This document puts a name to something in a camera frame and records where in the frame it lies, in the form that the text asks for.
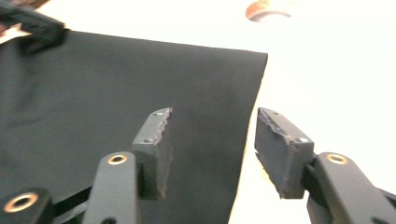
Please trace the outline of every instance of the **black fabric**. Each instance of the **black fabric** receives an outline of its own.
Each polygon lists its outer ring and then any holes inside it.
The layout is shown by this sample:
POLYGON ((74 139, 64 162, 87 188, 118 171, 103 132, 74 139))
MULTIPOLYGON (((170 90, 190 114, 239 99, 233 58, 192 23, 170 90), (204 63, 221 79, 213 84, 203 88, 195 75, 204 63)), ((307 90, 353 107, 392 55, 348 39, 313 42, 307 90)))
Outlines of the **black fabric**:
POLYGON ((0 197, 86 189, 102 157, 173 107, 167 198, 142 203, 143 223, 227 223, 266 54, 68 32, 27 55, 24 38, 0 45, 0 197))

